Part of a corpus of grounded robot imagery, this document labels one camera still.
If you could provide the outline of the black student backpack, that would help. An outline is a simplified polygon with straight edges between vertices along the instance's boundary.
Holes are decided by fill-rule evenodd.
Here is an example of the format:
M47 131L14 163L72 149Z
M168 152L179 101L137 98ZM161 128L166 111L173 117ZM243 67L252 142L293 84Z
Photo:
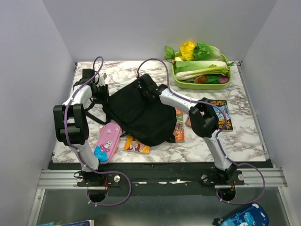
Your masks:
M144 74L139 78L151 77ZM145 103L140 96L137 79L112 94L108 103L103 104L103 112L127 134L147 146L174 143L175 108L160 101Z

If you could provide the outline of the brown leather wallet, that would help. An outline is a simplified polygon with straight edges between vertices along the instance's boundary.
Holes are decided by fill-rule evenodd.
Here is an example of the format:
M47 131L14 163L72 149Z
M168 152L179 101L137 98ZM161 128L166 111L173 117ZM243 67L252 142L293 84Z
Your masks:
M186 124L188 127L192 127L191 121L190 121L190 117L189 117L189 116L187 117L187 120L186 120L185 124Z

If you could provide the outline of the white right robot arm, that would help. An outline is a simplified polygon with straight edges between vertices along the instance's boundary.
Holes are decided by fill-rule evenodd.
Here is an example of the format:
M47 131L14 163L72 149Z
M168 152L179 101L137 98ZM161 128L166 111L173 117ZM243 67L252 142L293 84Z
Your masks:
M232 181L237 166L228 157L218 136L221 130L215 109L219 108L206 98L197 100L181 95L164 84L158 86L151 78L138 78L137 82L138 90L145 100L152 102L159 100L188 114L193 132L204 139L213 156L217 181L223 185Z

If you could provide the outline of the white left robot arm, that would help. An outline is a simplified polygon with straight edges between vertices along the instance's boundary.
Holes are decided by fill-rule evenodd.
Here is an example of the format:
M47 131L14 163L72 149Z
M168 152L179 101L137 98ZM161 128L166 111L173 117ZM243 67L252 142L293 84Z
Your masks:
M69 98L62 105L53 108L57 140L73 150L80 161L82 171L90 172L88 180L94 186L104 182L104 174L98 170L99 160L88 142L87 117L102 125L111 121L109 117L102 121L88 112L95 104L108 103L109 89L105 84L106 78L105 73L83 69L82 78L73 85L73 92Z

